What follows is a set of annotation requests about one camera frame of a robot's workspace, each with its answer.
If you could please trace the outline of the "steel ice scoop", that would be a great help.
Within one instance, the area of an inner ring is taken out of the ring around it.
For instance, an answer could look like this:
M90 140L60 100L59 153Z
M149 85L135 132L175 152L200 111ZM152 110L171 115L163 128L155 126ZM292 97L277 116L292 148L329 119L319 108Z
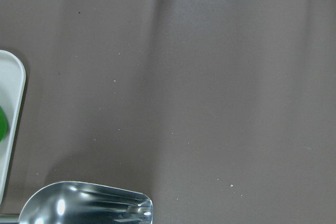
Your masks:
M18 214L1 223L152 223L145 194L94 183L62 181L36 191Z

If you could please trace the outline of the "beige rectangular tray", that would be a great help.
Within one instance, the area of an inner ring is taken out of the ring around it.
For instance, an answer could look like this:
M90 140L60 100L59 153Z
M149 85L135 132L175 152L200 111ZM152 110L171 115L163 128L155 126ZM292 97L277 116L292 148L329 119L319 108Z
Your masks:
M26 82L22 62L11 52L1 50L1 199L4 197L8 168Z

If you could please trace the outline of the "green lime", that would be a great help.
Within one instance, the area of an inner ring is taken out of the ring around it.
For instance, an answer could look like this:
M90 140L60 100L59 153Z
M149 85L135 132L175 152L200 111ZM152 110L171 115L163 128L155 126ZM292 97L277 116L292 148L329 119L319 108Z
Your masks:
M6 118L5 112L2 109L2 107L0 107L0 140L1 141L7 133L7 127L8 127L7 118Z

